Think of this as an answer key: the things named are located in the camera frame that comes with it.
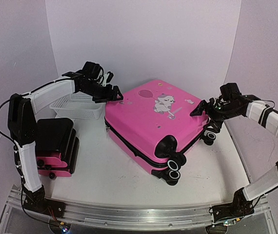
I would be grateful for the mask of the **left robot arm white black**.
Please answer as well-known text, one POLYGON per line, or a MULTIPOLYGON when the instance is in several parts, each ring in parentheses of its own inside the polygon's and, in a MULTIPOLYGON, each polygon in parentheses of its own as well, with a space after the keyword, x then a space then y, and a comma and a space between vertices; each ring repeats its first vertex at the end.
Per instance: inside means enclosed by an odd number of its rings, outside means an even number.
POLYGON ((9 99, 8 129, 16 144, 20 161, 17 165, 23 185, 29 194, 42 189, 35 156, 37 122, 35 115, 54 101, 67 95, 82 92, 92 96, 93 102, 120 101, 123 95, 110 81, 114 74, 99 75, 68 72, 26 94, 13 94, 9 99))

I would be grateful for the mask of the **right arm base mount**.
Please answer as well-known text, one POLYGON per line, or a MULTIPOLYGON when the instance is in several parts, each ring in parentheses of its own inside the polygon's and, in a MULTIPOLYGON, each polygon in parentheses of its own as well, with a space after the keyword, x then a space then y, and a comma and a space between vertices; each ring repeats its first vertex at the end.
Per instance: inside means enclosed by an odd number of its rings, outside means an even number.
POLYGON ((234 193, 233 201, 230 203, 214 205, 211 207, 213 223, 218 224, 227 220, 241 218, 254 213, 252 201, 248 201, 243 193, 243 188, 234 193))

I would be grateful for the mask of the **pink hard-shell suitcase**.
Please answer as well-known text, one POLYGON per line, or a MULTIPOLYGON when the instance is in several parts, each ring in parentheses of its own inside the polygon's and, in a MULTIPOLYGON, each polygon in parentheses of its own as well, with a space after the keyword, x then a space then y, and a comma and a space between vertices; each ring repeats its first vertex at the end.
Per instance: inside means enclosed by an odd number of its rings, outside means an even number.
POLYGON ((153 80, 105 105, 109 137, 147 173, 174 186, 187 162, 186 153, 203 140, 212 145, 216 135, 204 128, 205 113, 190 114, 201 100, 163 80, 153 80))

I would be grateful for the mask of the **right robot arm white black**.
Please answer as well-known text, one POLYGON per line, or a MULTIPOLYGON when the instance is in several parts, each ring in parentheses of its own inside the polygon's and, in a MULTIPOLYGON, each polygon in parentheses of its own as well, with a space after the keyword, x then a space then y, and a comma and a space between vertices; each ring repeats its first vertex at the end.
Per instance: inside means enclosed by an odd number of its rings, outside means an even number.
MULTIPOLYGON (((212 98, 209 102, 203 100, 190 113, 191 116, 201 114, 209 117, 207 126, 213 130, 220 130, 222 123, 228 119, 243 116, 266 130, 278 143, 278 110, 254 95, 230 94, 212 98)), ((228 211, 233 216, 239 216, 247 209, 247 201, 252 201, 276 188, 278 160, 264 175, 241 190, 243 197, 231 202, 228 211)))

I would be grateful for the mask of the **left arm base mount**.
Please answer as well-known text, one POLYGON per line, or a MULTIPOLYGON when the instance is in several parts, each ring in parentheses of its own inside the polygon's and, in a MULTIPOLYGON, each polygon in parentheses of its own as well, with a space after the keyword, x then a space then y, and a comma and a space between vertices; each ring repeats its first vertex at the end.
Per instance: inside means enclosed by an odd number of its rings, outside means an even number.
POLYGON ((44 190, 35 193, 27 192, 23 208, 35 213, 62 218, 65 212, 65 203, 45 197, 44 190))

